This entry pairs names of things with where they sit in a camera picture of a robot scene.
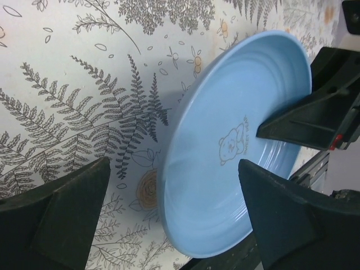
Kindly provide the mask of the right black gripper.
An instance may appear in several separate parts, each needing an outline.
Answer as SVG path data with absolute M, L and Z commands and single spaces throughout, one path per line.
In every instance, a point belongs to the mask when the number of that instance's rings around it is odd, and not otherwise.
M 346 150 L 359 137 L 359 52 L 323 47 L 310 67 L 313 93 L 264 121 L 256 136 Z

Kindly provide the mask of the light blue ceramic plate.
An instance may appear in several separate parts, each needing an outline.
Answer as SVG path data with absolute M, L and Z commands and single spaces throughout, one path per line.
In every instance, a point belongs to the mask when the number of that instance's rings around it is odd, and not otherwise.
M 300 146 L 258 138 L 257 130 L 311 86 L 303 45 L 280 30 L 240 41 L 201 72 L 170 120 L 157 169 L 159 216 L 176 250 L 213 257 L 252 232 L 239 161 L 289 178 Z

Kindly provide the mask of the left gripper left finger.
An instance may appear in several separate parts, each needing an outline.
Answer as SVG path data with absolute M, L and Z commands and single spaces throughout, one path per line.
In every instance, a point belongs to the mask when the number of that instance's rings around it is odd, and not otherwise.
M 106 157 L 1 200 L 1 269 L 85 269 L 110 179 Z

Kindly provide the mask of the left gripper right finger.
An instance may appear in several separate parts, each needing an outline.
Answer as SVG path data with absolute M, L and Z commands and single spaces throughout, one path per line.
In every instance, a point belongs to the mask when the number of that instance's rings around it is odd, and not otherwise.
M 264 269 L 359 269 L 359 192 L 330 196 L 242 159 L 238 177 Z

